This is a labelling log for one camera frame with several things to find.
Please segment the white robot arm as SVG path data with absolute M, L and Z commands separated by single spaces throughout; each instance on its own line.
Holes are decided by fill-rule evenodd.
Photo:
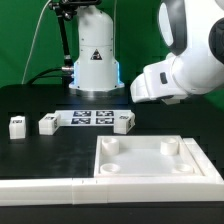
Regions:
M 135 102 L 175 103 L 224 85 L 224 0 L 161 0 L 160 33 L 169 54 L 131 84 Z M 124 86 L 113 55 L 113 21 L 94 6 L 78 9 L 79 58 L 69 88 L 92 97 Z

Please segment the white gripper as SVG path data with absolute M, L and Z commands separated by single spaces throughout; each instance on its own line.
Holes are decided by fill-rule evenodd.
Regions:
M 130 92 L 134 103 L 158 99 L 181 100 L 187 97 L 172 75 L 176 57 L 170 55 L 165 60 L 147 65 L 131 84 Z

